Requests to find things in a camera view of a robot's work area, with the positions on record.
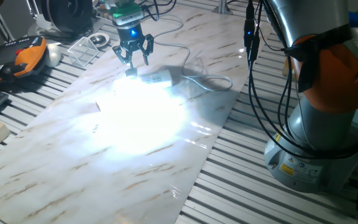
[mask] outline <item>white cable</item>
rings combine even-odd
[[[175,17],[177,18],[179,21],[176,21],[174,19],[166,19],[166,18],[163,18],[165,16],[172,16],[172,17]],[[174,28],[172,30],[169,30],[169,31],[166,31],[166,32],[162,32],[161,34],[157,34],[154,39],[156,39],[157,37],[161,36],[161,35],[164,35],[164,34],[167,34],[167,33],[170,33],[170,32],[173,32],[173,31],[176,31],[176,30],[179,30],[183,27],[183,21],[177,17],[177,16],[174,16],[174,15],[162,15],[160,16],[160,19],[166,19],[166,20],[171,20],[171,21],[175,21],[175,22],[180,22],[180,26],[177,27],[177,28]],[[195,84],[197,84],[198,86],[200,86],[201,88],[205,89],[205,90],[208,90],[208,91],[228,91],[231,89],[231,87],[233,86],[233,82],[231,81],[231,79],[229,77],[225,77],[225,76],[221,76],[221,75],[185,75],[185,65],[186,65],[186,62],[190,56],[190,48],[185,45],[185,44],[173,44],[173,43],[161,43],[161,42],[157,42],[157,41],[154,41],[154,43],[158,44],[158,45],[162,45],[162,46],[169,46],[169,47],[181,47],[181,48],[184,48],[184,49],[187,49],[188,53],[182,63],[182,66],[181,66],[181,72],[182,74],[180,75],[182,78],[185,78],[187,80],[190,80],[192,82],[194,82]],[[215,90],[215,89],[211,89],[211,88],[208,88],[206,86],[204,86],[203,84],[201,84],[199,81],[195,80],[195,78],[215,78],[215,79],[221,79],[221,80],[226,80],[230,83],[230,86],[225,88],[225,89],[221,89],[221,90]]]
[[[98,11],[98,9],[97,9],[95,6],[93,6],[93,9],[96,10],[96,18],[104,19],[105,21],[111,22],[110,19],[106,19],[106,18],[104,18],[104,17],[102,17],[102,16],[98,16],[99,11]]]

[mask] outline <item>white power adapter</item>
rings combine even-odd
[[[156,88],[167,88],[172,86],[172,76],[168,70],[148,75],[139,75],[142,82],[155,86]]]

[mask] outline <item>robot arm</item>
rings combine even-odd
[[[140,26],[145,17],[144,12],[148,11],[148,6],[138,5],[134,0],[116,0],[108,5],[108,7],[113,6],[110,8],[113,17],[112,23],[117,28],[120,38],[120,45],[114,46],[112,49],[119,60],[130,67],[126,71],[127,77],[136,77],[137,69],[132,64],[132,54],[140,50],[143,53],[144,63],[149,65],[147,58],[154,49],[153,36],[151,34],[144,35]],[[145,41],[147,41],[146,48],[143,47]]]
[[[285,128],[278,116],[282,129],[279,130],[264,112],[253,82],[252,63],[257,54],[254,41],[259,41],[259,35],[255,32],[255,37],[250,36],[252,41],[248,40],[250,29],[244,27],[244,43],[251,47],[249,99],[270,138],[264,152],[267,169],[294,190],[337,192],[358,163],[358,129],[351,127],[358,109],[358,29],[349,25],[347,1],[264,0],[263,4],[290,61],[285,86]],[[295,84],[305,97],[300,100],[297,96],[299,104],[287,120],[291,66],[298,80]],[[252,91],[266,120],[277,132],[274,137],[259,118]]]

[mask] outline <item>transparent plastic box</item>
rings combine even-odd
[[[83,37],[71,46],[67,52],[73,65],[84,67],[97,56],[99,50],[89,38]]]

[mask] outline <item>cable connector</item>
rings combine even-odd
[[[258,57],[259,42],[260,42],[259,32],[257,31],[254,36],[254,39],[252,40],[251,51],[250,51],[250,55],[248,57],[248,61],[250,61],[251,63],[256,61],[256,58]]]
[[[249,57],[249,52],[252,44],[252,39],[254,38],[255,32],[255,19],[254,19],[254,5],[250,0],[248,2],[246,10],[246,21],[244,23],[244,47],[247,51],[247,57]]]

